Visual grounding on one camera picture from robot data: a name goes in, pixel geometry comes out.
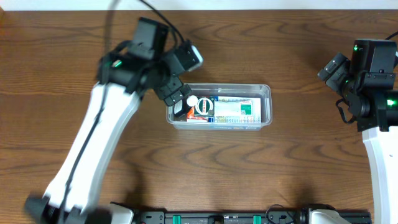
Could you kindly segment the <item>white green toothpaste box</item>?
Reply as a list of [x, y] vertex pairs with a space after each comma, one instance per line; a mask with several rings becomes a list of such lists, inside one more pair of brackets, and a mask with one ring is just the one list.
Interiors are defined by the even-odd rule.
[[215, 101], [214, 115], [220, 116], [260, 116], [261, 115], [261, 100], [259, 98], [253, 99], [229, 99]]

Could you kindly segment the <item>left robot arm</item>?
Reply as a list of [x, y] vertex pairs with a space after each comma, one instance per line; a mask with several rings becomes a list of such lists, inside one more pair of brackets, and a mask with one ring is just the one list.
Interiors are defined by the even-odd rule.
[[98, 82], [68, 156], [43, 196], [27, 198], [25, 212], [36, 223], [132, 223], [133, 209], [98, 206], [114, 150], [146, 91], [173, 106], [191, 92], [181, 74], [202, 63], [197, 48], [167, 19], [140, 18], [133, 39], [99, 61]]

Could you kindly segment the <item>dark brown medicine bottle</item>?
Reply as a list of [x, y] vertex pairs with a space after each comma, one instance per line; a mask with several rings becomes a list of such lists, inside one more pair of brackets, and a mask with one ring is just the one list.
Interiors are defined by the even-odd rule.
[[192, 107], [195, 107], [197, 102], [198, 102], [198, 97], [195, 95], [190, 95], [183, 98], [174, 105], [174, 116], [179, 118], [187, 114]]

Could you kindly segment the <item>dark green round-label box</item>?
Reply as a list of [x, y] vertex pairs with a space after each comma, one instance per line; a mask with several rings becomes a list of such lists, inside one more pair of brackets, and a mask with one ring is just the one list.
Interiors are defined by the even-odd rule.
[[202, 97], [198, 99], [194, 107], [194, 115], [197, 117], [212, 117], [214, 116], [215, 104], [213, 98]]

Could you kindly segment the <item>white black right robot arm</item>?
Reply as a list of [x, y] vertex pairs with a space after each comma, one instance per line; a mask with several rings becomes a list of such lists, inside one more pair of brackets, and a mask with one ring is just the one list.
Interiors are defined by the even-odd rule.
[[375, 223], [397, 223], [397, 44], [390, 39], [356, 39], [351, 58], [337, 54], [318, 77], [340, 95], [338, 103], [357, 124], [369, 159]]

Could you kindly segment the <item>blue white medicine box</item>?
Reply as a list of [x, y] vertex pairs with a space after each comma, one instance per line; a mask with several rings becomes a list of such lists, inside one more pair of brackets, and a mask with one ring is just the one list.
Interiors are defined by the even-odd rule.
[[[253, 99], [253, 98], [248, 98], [248, 97], [233, 97], [233, 96], [210, 96], [210, 98], [214, 99], [214, 103], [215, 103], [215, 101], [218, 101], [218, 100], [228, 101], [229, 99]], [[216, 123], [260, 123], [262, 120], [261, 115], [260, 116], [247, 116], [247, 117], [238, 117], [238, 116], [216, 117], [214, 115], [214, 117], [215, 117]]]

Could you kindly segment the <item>red white medicine box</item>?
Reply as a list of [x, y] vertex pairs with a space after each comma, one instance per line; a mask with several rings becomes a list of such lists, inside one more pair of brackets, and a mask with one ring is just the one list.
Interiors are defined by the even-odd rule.
[[208, 122], [208, 118], [195, 116], [195, 108], [192, 107], [187, 113], [187, 122]]

